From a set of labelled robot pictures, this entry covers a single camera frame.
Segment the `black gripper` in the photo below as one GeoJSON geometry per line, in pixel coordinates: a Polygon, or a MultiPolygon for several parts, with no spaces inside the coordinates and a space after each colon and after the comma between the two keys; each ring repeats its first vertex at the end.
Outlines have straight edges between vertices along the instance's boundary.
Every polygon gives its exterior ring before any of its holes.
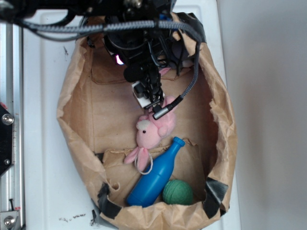
{"type": "Polygon", "coordinates": [[[149,91],[150,100],[161,98],[164,92],[161,84],[159,67],[165,67],[159,61],[162,55],[170,59],[173,44],[172,30],[154,28],[119,28],[118,31],[105,35],[104,44],[109,53],[118,55],[126,65],[124,78],[128,82],[140,81],[149,91]]]}

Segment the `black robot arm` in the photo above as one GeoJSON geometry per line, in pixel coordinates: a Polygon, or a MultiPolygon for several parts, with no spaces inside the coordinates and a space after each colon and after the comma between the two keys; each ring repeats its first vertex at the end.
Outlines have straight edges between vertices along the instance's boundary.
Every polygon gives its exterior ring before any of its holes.
{"type": "Polygon", "coordinates": [[[137,98],[155,106],[165,100],[159,69],[171,59],[172,30],[159,25],[172,20],[174,5],[173,0],[3,0],[0,19],[39,36],[103,33],[109,54],[126,65],[126,81],[139,83],[134,89],[137,98]],[[38,10],[66,10],[67,15],[51,24],[28,22],[38,10]]]}

